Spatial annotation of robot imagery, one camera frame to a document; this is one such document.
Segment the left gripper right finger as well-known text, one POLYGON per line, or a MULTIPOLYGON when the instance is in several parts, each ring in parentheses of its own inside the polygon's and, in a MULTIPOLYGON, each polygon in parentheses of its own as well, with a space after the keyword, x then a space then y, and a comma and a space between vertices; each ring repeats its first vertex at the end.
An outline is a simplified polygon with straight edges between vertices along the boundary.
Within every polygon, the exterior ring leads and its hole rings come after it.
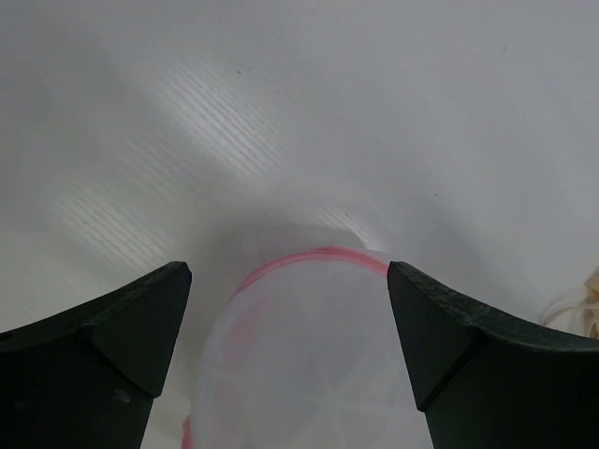
POLYGON ((598 343, 467 297, 404 262, 387 286, 436 448, 594 448, 598 343))

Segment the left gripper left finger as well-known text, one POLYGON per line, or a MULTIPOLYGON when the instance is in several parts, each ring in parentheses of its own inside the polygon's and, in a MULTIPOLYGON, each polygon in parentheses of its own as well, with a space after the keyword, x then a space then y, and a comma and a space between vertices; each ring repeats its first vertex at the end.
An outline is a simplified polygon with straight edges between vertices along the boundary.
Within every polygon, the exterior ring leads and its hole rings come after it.
POLYGON ((192 283, 170 262, 1 335, 4 448, 138 448, 163 391, 192 283))

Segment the beige bra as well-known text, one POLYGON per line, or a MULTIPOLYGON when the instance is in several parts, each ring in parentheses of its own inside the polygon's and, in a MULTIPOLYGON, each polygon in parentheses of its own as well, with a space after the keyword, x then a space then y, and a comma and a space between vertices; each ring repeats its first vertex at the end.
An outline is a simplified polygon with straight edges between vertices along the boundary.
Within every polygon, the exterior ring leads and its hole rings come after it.
POLYGON ((542 316, 542 326, 598 339, 598 268, 581 287, 555 300, 542 316))

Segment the white mesh laundry bag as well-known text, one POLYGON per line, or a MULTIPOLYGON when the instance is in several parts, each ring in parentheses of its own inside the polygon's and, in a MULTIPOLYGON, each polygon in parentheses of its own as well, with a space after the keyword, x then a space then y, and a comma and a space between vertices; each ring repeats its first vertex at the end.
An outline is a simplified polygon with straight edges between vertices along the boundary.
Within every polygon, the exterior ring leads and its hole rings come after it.
POLYGON ((428 448, 387 291, 354 233, 266 224, 216 248, 232 278, 202 347, 185 448, 428 448))

